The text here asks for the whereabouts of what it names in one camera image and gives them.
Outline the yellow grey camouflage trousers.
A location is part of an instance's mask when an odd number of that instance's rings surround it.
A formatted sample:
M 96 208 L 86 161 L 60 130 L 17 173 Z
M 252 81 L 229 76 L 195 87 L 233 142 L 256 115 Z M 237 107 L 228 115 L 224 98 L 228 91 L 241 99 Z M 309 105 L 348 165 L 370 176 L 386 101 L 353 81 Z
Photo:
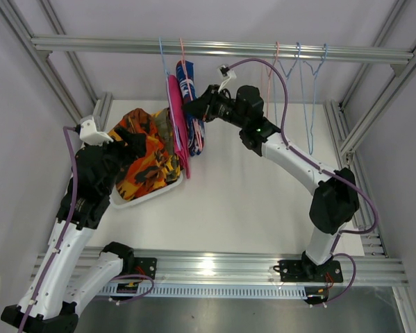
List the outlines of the yellow grey camouflage trousers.
M 174 154 L 174 132 L 173 127 L 169 118 L 169 109 L 164 108 L 156 113 L 152 114 L 158 134 L 162 139 L 167 152 L 170 155 Z

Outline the orange camouflage trousers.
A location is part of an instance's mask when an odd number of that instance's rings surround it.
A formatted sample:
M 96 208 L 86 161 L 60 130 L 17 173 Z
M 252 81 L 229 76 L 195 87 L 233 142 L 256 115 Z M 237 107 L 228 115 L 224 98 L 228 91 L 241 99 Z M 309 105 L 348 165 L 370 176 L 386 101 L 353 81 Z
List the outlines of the orange camouflage trousers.
M 179 157 L 170 155 L 158 134 L 152 114 L 142 108 L 136 108 L 125 114 L 109 131 L 117 141 L 122 139 L 116 128 L 125 128 L 131 133 L 147 136 L 147 153 L 134 163 L 122 169 L 117 179 L 116 189 L 124 200 L 133 200 L 161 189 L 175 182 L 181 174 Z

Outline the pink hanger of orange trousers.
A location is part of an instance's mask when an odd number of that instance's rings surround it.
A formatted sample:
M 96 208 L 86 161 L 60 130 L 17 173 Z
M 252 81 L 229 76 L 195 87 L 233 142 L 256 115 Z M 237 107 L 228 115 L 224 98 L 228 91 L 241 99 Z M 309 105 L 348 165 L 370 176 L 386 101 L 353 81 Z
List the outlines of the pink hanger of orange trousers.
M 279 41 L 276 41 L 276 53 L 274 56 L 274 59 L 272 60 L 272 66 L 275 67 L 276 63 L 278 61 L 278 55 L 280 52 L 280 43 Z M 272 76 L 273 76 L 273 69 L 269 68 L 267 71 L 267 92 L 266 92 L 266 111 L 265 116 L 269 117 L 269 99 L 271 96 L 271 86 L 272 86 Z

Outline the light blue wire hanger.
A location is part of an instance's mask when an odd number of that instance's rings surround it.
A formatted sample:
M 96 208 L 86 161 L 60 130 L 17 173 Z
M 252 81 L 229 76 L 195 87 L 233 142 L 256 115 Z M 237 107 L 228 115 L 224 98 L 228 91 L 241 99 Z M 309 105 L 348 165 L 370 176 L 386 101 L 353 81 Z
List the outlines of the light blue wire hanger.
M 319 64 L 314 67 L 309 61 L 302 60 L 299 63 L 299 75 L 300 75 L 300 87 L 301 87 L 301 97 L 302 97 L 302 107 L 303 107 L 303 117 L 304 117 L 304 124 L 306 129 L 306 140 L 307 140 L 307 147 L 308 147 L 308 154 L 310 156 L 313 155 L 315 150 L 315 138 L 314 138 L 314 127 L 315 127 L 315 106 L 316 106 L 316 96 L 317 96 L 317 78 L 319 76 L 320 70 L 325 63 L 328 57 L 328 44 L 325 43 L 323 45 L 323 55 L 320 56 Z M 313 92 L 312 92 L 312 101 L 311 101 L 311 110 L 310 112 L 307 111 L 306 107 L 306 92 L 305 92 L 305 84 L 303 81 L 303 66 L 307 66 L 311 72 L 311 76 L 313 79 Z

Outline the blue hanger of camouflage trousers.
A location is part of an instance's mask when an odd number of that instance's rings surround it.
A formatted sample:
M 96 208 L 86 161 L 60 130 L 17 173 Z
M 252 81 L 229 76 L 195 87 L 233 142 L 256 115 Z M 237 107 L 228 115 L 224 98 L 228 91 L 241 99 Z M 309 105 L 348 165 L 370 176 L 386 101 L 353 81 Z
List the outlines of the blue hanger of camouflage trousers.
M 289 80 L 291 77 L 292 72 L 294 71 L 294 68 L 296 67 L 299 59 L 300 59 L 300 55 L 301 55 L 301 44 L 299 42 L 296 43 L 296 50 L 297 53 L 294 56 L 294 61 L 292 63 L 292 65 L 290 66 L 290 68 L 288 70 L 286 70 L 283 66 L 283 63 L 281 60 L 277 60 L 277 63 L 281 69 L 281 71 L 283 72 L 283 75 L 285 76 L 286 80 Z

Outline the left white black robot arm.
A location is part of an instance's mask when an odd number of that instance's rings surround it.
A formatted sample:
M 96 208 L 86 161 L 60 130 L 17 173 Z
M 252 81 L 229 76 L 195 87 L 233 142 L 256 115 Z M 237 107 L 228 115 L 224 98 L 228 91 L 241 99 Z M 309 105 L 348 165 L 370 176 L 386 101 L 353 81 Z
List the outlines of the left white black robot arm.
M 69 147 L 72 176 L 60 202 L 47 253 L 26 294 L 4 308 L 1 320 L 18 332 L 73 332 L 79 317 L 100 289 L 115 278 L 135 274 L 134 250 L 111 242 L 96 264 L 75 283 L 70 277 L 81 253 L 108 209 L 124 167 L 147 152 L 147 137 L 124 128 L 116 141 L 103 133 L 95 145 Z

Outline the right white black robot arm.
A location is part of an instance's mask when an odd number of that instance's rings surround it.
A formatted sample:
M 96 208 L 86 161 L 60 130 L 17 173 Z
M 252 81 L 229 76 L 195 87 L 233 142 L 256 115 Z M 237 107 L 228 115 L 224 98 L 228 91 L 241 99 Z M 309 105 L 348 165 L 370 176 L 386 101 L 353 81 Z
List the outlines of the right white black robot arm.
M 183 105 L 183 112 L 203 122 L 221 119 L 237 126 L 244 146 L 287 171 L 312 195 L 309 217 L 314 225 L 307 249 L 291 278 L 314 281 L 326 273 L 342 230 L 360 208 L 354 174 L 309 162 L 300 150 L 284 141 L 281 129 L 267 119 L 257 87 L 245 85 L 231 98 L 226 89 L 210 85 L 197 99 Z

